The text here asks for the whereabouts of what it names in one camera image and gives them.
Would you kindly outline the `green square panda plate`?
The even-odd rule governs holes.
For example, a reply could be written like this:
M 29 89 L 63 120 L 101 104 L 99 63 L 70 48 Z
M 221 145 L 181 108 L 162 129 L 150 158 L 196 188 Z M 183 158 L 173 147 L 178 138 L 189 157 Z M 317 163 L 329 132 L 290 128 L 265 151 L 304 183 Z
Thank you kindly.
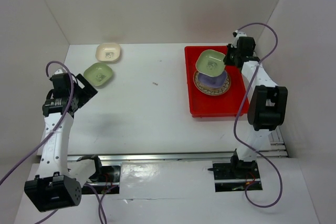
M 209 77 L 218 77 L 225 70 L 225 57 L 226 55 L 224 53 L 212 49 L 205 50 L 196 61 L 196 70 Z
M 84 71 L 83 76 L 94 87 L 101 87 L 111 80 L 113 70 L 105 63 L 96 62 Z

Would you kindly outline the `purple square panda plate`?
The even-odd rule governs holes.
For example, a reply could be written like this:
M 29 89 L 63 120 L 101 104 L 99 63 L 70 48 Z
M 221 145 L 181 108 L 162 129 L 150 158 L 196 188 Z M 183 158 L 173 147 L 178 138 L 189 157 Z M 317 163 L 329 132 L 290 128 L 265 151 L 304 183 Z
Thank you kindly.
M 217 77 L 210 77 L 203 73 L 199 73 L 197 79 L 201 84 L 213 89 L 217 89 L 220 88 L 225 83 L 227 79 L 227 72 L 223 71 Z

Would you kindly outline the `cream square panda plate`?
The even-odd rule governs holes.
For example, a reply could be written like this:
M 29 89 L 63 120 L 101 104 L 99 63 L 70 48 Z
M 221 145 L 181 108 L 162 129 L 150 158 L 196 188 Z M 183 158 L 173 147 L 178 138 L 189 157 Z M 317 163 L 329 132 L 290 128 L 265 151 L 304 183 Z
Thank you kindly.
M 117 43 L 102 43 L 96 49 L 95 57 L 105 63 L 117 62 L 121 56 L 121 46 Z

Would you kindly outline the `round floral brown-rimmed plate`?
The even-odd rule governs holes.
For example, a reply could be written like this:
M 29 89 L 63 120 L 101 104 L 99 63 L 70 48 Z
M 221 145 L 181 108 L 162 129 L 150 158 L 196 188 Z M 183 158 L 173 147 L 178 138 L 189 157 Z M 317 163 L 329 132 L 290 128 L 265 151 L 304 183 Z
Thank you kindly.
M 206 86 L 205 84 L 202 84 L 198 79 L 200 77 L 200 74 L 201 73 L 199 73 L 198 71 L 195 71 L 193 81 L 197 89 L 203 94 L 210 95 L 210 96 L 219 96 L 219 95 L 225 94 L 230 89 L 231 78 L 230 78 L 230 75 L 226 71 L 223 72 L 223 74 L 226 75 L 226 79 L 219 88 L 212 88 L 212 87 Z

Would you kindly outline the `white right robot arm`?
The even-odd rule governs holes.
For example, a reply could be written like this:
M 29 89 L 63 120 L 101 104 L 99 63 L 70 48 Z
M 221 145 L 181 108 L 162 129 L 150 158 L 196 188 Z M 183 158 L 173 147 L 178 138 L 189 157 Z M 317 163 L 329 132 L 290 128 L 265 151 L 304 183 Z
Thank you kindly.
M 233 33 L 234 41 L 227 45 L 224 63 L 234 66 L 248 81 L 243 101 L 251 93 L 247 120 L 251 125 L 247 140 L 242 141 L 230 158 L 229 172 L 235 178 L 257 168 L 257 151 L 268 136 L 285 119 L 288 90 L 272 81 L 264 70 L 260 59 L 255 56 L 256 43 L 244 32 Z

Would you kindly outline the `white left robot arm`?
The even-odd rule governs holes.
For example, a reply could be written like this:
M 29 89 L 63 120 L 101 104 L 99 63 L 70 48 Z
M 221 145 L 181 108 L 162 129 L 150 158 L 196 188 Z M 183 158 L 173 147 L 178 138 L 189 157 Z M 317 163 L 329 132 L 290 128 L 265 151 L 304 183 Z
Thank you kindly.
M 50 78 L 51 89 L 43 105 L 45 137 L 40 164 L 34 179 L 26 181 L 24 192 L 40 212 L 79 205 L 86 182 L 103 177 L 103 167 L 97 155 L 78 158 L 68 168 L 68 145 L 75 112 L 98 91 L 78 74 L 55 73 Z

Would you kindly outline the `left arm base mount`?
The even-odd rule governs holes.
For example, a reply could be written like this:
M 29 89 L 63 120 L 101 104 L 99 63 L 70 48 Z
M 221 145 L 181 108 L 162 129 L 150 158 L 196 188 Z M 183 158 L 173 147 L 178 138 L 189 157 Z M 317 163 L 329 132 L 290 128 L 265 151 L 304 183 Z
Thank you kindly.
M 103 165 L 100 174 L 91 175 L 86 181 L 97 192 L 103 194 L 120 193 L 121 164 Z

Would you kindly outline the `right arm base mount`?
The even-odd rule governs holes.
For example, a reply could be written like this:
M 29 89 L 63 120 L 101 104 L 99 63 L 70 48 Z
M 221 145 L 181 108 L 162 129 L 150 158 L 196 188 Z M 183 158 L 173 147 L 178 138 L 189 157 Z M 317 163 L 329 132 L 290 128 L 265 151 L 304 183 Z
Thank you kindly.
M 207 169 L 213 173 L 215 192 L 233 192 L 248 190 L 262 190 L 262 183 L 257 164 L 252 168 L 233 168 L 230 163 L 213 163 Z

